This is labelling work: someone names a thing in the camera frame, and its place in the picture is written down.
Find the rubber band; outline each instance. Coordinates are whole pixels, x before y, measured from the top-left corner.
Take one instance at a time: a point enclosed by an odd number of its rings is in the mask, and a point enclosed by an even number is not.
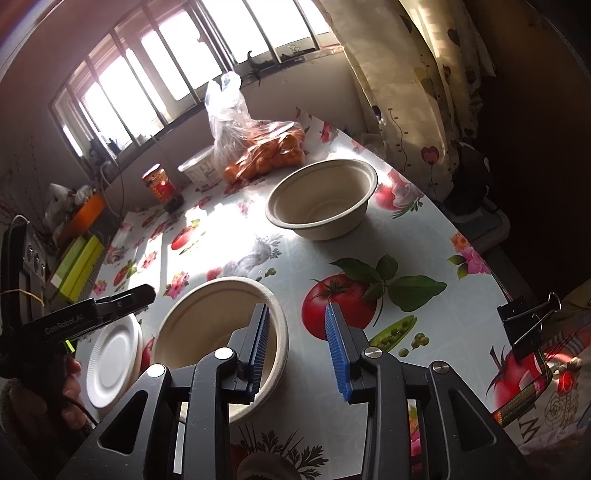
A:
[[[42,307],[45,306],[45,302],[43,302],[43,300],[40,299],[37,295],[35,295],[34,293],[31,293],[30,291],[23,290],[22,288],[13,288],[12,290],[0,291],[0,295],[4,295],[5,293],[12,293],[14,291],[19,291],[20,293],[24,293],[25,295],[29,295],[30,297],[33,297],[35,300],[37,300],[41,304]]]

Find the curtain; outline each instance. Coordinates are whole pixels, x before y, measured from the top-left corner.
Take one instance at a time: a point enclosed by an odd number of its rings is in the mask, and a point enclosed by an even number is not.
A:
[[[339,39],[386,160],[433,200],[453,188],[456,142],[474,138],[494,75],[462,0],[314,0]]]

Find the metal screw cap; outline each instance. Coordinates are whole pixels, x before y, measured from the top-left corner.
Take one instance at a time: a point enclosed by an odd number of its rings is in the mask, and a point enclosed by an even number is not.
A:
[[[214,355],[218,360],[228,360],[228,358],[234,355],[234,350],[227,346],[223,346],[222,348],[218,348]]]
[[[151,377],[159,377],[160,375],[162,375],[164,372],[166,372],[166,367],[162,364],[154,364],[154,365],[150,365],[148,367],[148,369],[146,370],[146,373],[151,376]]]
[[[433,362],[433,371],[440,375],[446,374],[449,372],[449,365],[441,360]]]
[[[364,351],[365,356],[370,358],[380,358],[382,356],[382,351],[376,346],[369,346]]]

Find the finger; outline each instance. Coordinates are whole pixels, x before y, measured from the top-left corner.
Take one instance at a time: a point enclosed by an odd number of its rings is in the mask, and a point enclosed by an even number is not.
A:
[[[76,401],[82,405],[82,399],[76,398]],[[73,430],[81,429],[86,424],[86,415],[75,405],[70,405],[61,411],[62,418]]]
[[[78,375],[82,372],[82,365],[78,360],[73,359],[71,356],[66,357],[66,368],[70,375]]]
[[[78,379],[72,375],[68,375],[68,378],[66,379],[66,383],[64,384],[61,393],[66,397],[75,400],[80,395],[80,390],[81,387],[80,383],[78,382]]]

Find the pea pod print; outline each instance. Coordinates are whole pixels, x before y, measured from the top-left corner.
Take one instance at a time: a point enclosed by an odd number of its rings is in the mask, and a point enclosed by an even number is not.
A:
[[[417,318],[414,315],[408,315],[379,332],[369,341],[369,344],[382,349],[384,352],[389,352],[400,343],[400,340],[413,329],[416,323]]]

